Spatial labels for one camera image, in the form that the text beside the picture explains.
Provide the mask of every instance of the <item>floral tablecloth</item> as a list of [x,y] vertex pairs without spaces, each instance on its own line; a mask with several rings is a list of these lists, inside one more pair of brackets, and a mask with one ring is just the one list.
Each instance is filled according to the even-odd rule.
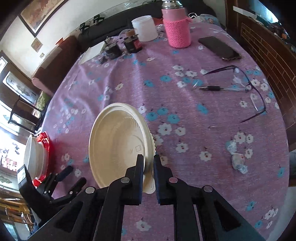
[[[191,24],[192,44],[185,49],[170,47],[163,26],[157,28],[163,32],[143,43],[137,54],[125,53],[103,63],[102,56],[82,65],[78,60],[55,93],[43,130],[54,146],[55,171],[72,165],[74,172],[58,184],[53,196],[65,195],[80,177],[87,179],[87,186],[97,186],[88,156],[91,128],[104,107],[124,102],[144,116],[156,151],[174,176],[196,187],[211,185],[268,238],[288,187],[289,152],[281,112],[267,80],[219,26]],[[229,65],[198,42],[208,36],[241,53],[242,59],[231,64],[244,70],[264,96],[266,112],[237,124],[233,121],[237,116],[252,111],[246,108],[252,105],[250,98],[234,92],[192,90],[195,83],[209,84],[202,74]],[[228,86],[232,80],[222,77],[220,82]],[[208,128],[217,123],[222,128]],[[231,151],[245,156],[240,171],[232,167]],[[160,207],[155,193],[143,194],[140,206],[125,208],[122,240],[173,239],[173,208]]]

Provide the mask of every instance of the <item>glasses frame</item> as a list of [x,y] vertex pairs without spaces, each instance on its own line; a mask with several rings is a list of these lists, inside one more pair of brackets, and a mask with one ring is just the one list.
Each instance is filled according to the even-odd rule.
[[244,71],[242,71],[239,67],[237,67],[237,66],[235,66],[235,65],[230,65],[230,66],[226,66],[226,67],[222,67],[222,68],[219,68],[219,69],[212,70],[212,71],[210,71],[210,72],[204,74],[203,76],[206,76],[206,75],[209,75],[209,74],[218,73],[218,72],[222,72],[222,71],[225,71],[225,70],[233,70],[233,71],[235,71],[235,69],[239,69],[239,70],[244,74],[244,76],[245,76],[245,77],[247,78],[247,80],[248,80],[248,84],[247,84],[247,85],[250,85],[250,86],[251,86],[251,89],[254,89],[254,90],[259,94],[259,96],[260,96],[260,98],[261,98],[261,100],[262,100],[262,102],[263,102],[263,109],[262,109],[262,110],[260,110],[258,113],[256,113],[255,115],[251,116],[250,118],[247,118],[247,119],[245,119],[245,120],[239,122],[239,123],[244,123],[244,122],[249,121],[249,120],[253,119],[254,117],[256,117],[256,116],[258,116],[258,115],[260,115],[260,114],[266,112],[266,105],[265,105],[265,101],[264,101],[262,95],[261,95],[260,92],[259,92],[259,91],[258,91],[253,85],[252,85],[252,83],[251,83],[250,79],[248,78],[248,76],[246,75],[246,73],[245,73]]

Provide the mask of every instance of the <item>stacked plates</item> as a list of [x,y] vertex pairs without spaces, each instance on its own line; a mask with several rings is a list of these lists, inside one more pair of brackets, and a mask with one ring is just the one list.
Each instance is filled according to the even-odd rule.
[[89,162],[100,188],[124,177],[135,166],[137,155],[144,156],[143,192],[155,191],[152,175],[155,145],[142,115],[132,106],[114,103],[95,120],[89,139]]
[[26,144],[24,164],[32,178],[39,179],[46,174],[48,162],[48,151],[42,142],[37,142],[32,135],[29,136]]

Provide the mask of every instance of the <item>brick pattern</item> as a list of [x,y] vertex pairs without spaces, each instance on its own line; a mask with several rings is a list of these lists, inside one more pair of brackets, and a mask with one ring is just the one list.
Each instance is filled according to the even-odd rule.
[[246,50],[265,74],[279,104],[286,129],[288,129],[296,123],[295,74],[281,54],[244,23],[241,25],[240,35],[247,43]]

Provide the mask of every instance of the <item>knitted thermos cover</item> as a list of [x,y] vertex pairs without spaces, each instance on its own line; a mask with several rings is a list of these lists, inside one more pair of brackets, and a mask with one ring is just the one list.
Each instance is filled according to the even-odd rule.
[[170,46],[174,48],[186,48],[191,44],[189,20],[170,22],[163,20]]

